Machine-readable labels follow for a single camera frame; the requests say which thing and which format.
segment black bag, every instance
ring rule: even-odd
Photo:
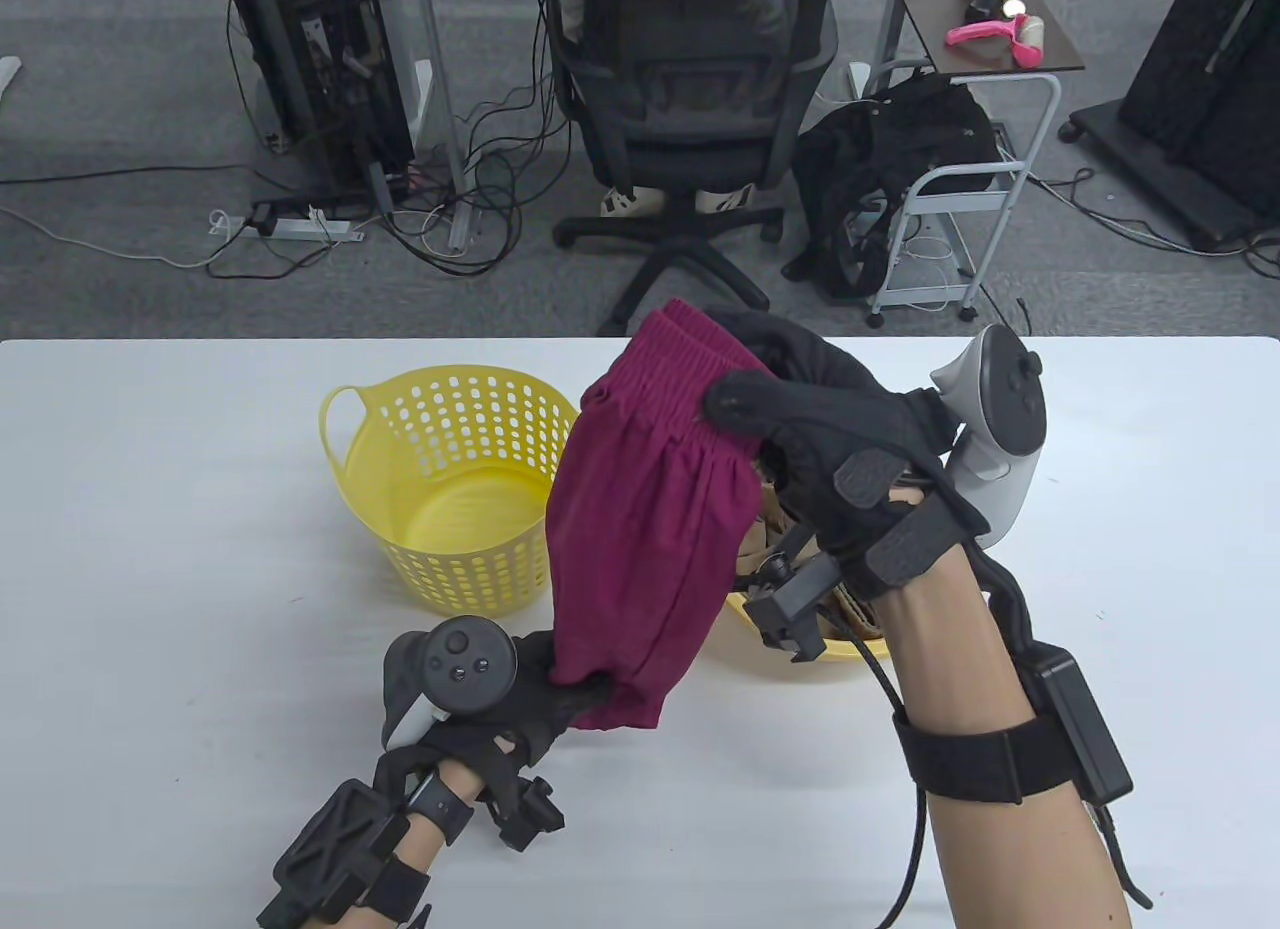
[[[809,244],[782,275],[813,282],[833,301],[873,296],[888,275],[888,233],[906,189],[937,166],[997,163],[996,133],[965,84],[936,73],[850,102],[800,134],[791,171],[800,188]],[[992,175],[943,177],[924,195],[980,192]],[[856,243],[850,212],[879,212]],[[850,282],[846,271],[858,271]]]

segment chair leg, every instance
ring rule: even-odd
[[[684,253],[722,280],[749,308],[758,308],[760,312],[769,311],[769,297],[760,292],[759,285],[748,279],[745,271],[724,258],[713,244],[690,244],[684,250]]]
[[[626,290],[613,303],[613,312],[609,317],[600,325],[596,335],[603,337],[621,337],[627,334],[627,324],[631,317],[636,315],[636,308],[640,307],[645,293],[653,288],[654,280],[662,275],[663,270],[667,269],[676,258],[676,252],[667,248],[657,248],[650,253],[649,258],[644,261],[640,266],[640,271],[635,274],[631,284],[627,285]]]
[[[631,239],[652,244],[662,238],[662,229],[653,219],[600,219],[599,216],[562,219],[552,229],[552,242],[562,250],[571,248],[584,235]]]
[[[703,218],[703,225],[708,239],[730,233],[746,226],[781,226],[785,210],[778,207],[763,210],[733,210],[732,212],[717,212]]]

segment forearm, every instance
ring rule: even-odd
[[[876,604],[908,717],[966,736],[1033,718],[964,550]],[[1124,929],[1115,870],[1074,784],[1020,806],[929,797],[942,878],[959,929]]]
[[[476,801],[476,797],[484,788],[480,777],[467,769],[466,765],[444,761],[440,763],[439,773],[444,784],[452,788],[454,795],[468,806]],[[420,870],[420,873],[425,873],[431,868],[436,854],[443,847],[444,833],[434,823],[422,816],[411,815],[408,832],[404,833],[404,838],[396,847],[396,855],[406,865],[411,865],[413,869]],[[347,915],[334,925],[337,929],[393,929],[396,924],[387,919],[387,916],[380,916],[370,909],[352,906],[347,910]],[[328,923],[311,919],[307,920],[303,929],[325,929],[325,926],[328,926]]]

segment person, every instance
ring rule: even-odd
[[[762,457],[778,473],[782,504],[818,532],[827,552],[868,537],[865,511],[832,489],[836,461],[849,458],[850,434],[833,420],[891,406],[855,358],[800,326],[763,314],[714,314],[776,377],[746,372],[708,394],[713,425],[764,439]],[[899,516],[923,502],[918,488],[893,489],[882,512]],[[872,535],[883,528],[872,530]],[[910,722],[938,734],[977,734],[1020,726],[1033,710],[961,546],[873,601],[884,631]],[[520,704],[485,714],[479,728],[517,764],[526,734],[556,738],[576,715],[608,697],[598,681],[554,687],[549,633],[521,641]],[[484,788],[468,756],[439,765],[445,784],[474,802]],[[1126,929],[1120,882],[1074,783],[1027,797],[1021,805],[959,802],[929,796],[933,837],[959,929]],[[397,855],[426,871],[443,846],[440,832],[413,818]],[[385,929],[388,920],[352,909],[339,929]]]
[[[797,0],[728,0],[740,6],[744,19],[754,20],[755,29],[767,38],[776,38],[783,55],[791,47],[791,28],[796,18]],[[566,38],[581,42],[586,0],[559,0],[561,20]],[[754,186],[728,193],[699,192],[695,209],[699,212],[728,212],[751,205],[755,196]],[[643,186],[632,187],[631,196],[608,189],[600,200],[600,215],[604,218],[653,216],[666,205],[662,189]]]

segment black glove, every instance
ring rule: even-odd
[[[763,440],[778,500],[815,531],[856,595],[905,585],[988,531],[942,468],[959,421],[934,390],[891,393],[858,360],[776,316],[708,315],[773,372],[733,372],[713,386],[708,421]],[[919,507],[888,500],[905,473],[932,490]]]
[[[452,715],[438,722],[416,746],[392,750],[378,760],[374,788],[393,798],[402,797],[410,777],[421,775],[444,759],[454,759],[484,779],[485,801],[508,816],[520,798],[518,777],[536,765],[550,745],[580,717],[613,696],[607,674],[593,676],[577,686],[553,686],[556,647],[550,632],[517,636],[516,682],[493,709],[476,715]],[[515,745],[503,752],[495,742],[502,736]]]

